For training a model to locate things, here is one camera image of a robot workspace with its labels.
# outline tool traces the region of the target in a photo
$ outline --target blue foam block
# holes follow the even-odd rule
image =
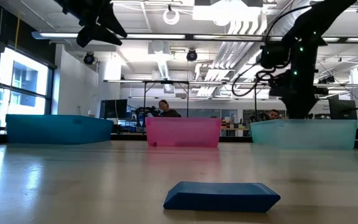
[[[174,210],[267,212],[280,196],[264,184],[179,182],[165,199]]]
[[[85,144],[109,141],[112,121],[75,115],[6,116],[9,143]]]

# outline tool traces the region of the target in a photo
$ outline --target translucent teal bin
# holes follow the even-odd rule
[[[109,141],[112,121],[75,115],[6,116],[7,140],[19,144],[86,144]]]
[[[353,149],[356,120],[278,119],[251,124],[256,144],[297,149]]]

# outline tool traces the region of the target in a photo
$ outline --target computer monitor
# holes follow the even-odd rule
[[[331,119],[356,119],[356,103],[354,100],[328,100]]]
[[[127,103],[128,100],[102,100],[100,118],[126,118]]]

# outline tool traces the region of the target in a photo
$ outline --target person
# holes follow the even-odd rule
[[[180,114],[169,108],[169,104],[166,100],[161,100],[158,103],[160,109],[162,110],[162,113],[160,113],[161,117],[166,117],[166,118],[181,118]]]
[[[280,119],[280,112],[278,110],[270,110],[268,112],[269,120]]]
[[[280,112],[278,112],[278,110],[272,109],[267,113],[267,115],[264,115],[264,116],[267,116],[269,121],[275,120],[275,119],[280,119]],[[251,133],[251,130],[249,130],[248,137],[251,137],[251,136],[252,136],[252,133]]]

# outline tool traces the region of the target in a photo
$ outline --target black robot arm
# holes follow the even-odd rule
[[[313,85],[318,47],[326,45],[321,37],[335,19],[357,0],[325,0],[311,6],[302,14],[282,41],[271,43],[267,40],[262,47],[260,64],[266,69],[286,67],[291,69],[271,79],[270,95],[280,96],[291,119],[304,119],[318,101],[317,94],[328,94],[326,88]]]

